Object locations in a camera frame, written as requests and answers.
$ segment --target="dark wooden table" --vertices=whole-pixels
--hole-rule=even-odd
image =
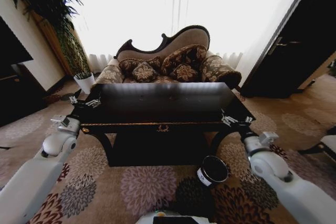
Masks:
[[[247,116],[255,119],[222,82],[98,84],[86,101],[98,97],[101,105],[75,108],[72,116],[79,118],[85,134],[100,141],[110,166],[118,162],[106,133],[145,132],[164,138],[172,132],[218,132],[208,151],[215,154],[222,139],[234,132],[223,123],[222,111],[238,121],[245,121]]]

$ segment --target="doorframe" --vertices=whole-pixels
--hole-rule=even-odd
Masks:
[[[248,74],[248,76],[247,76],[244,84],[242,85],[241,88],[239,88],[240,92],[243,92],[244,89],[246,88],[246,86],[248,85],[248,83],[250,82],[250,80],[253,77],[254,73],[257,71],[258,67],[260,66],[261,62],[265,58],[265,56],[266,56],[267,52],[269,51],[269,49],[271,48],[271,46],[273,46],[275,40],[278,38],[279,34],[281,33],[282,29],[285,27],[287,21],[291,17],[292,13],[295,11],[295,9],[298,6],[298,4],[300,3],[300,1],[301,0],[294,0],[293,3],[288,8],[286,14],[284,15],[284,17],[281,20],[280,24],[278,25],[277,29],[273,33],[271,39],[267,43],[266,47],[264,48],[263,52],[261,53],[261,55],[260,55],[259,59],[257,60],[256,64],[252,68],[251,72]]]

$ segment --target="dark door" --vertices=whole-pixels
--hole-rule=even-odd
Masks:
[[[336,50],[336,0],[301,0],[241,93],[285,98]]]

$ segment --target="black and white cup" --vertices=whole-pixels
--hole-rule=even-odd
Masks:
[[[213,187],[224,182],[228,177],[228,169],[224,162],[216,156],[206,156],[197,176],[207,187]]]

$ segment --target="wall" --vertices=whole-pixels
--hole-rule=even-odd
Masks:
[[[239,84],[240,87],[243,86],[254,65],[262,56],[263,50],[272,39],[274,32],[293,1],[294,0],[273,0],[271,3],[265,3],[269,6],[269,12],[267,13],[267,16],[265,16],[265,24],[256,31],[254,43],[251,45],[250,49],[244,53],[244,56],[240,59],[236,68],[242,75],[242,80]]]
[[[0,0],[0,16],[34,59],[24,65],[41,86],[48,90],[65,73],[34,21],[27,21],[27,16],[22,13],[22,3],[16,9],[12,0]]]

